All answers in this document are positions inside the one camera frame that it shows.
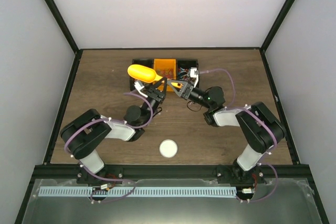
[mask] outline white panel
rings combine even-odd
[[[296,0],[267,50],[301,160],[336,223],[336,4]]]
[[[74,54],[43,0],[0,0],[0,212],[14,223]]]
[[[55,0],[80,48],[261,46],[285,0]]]

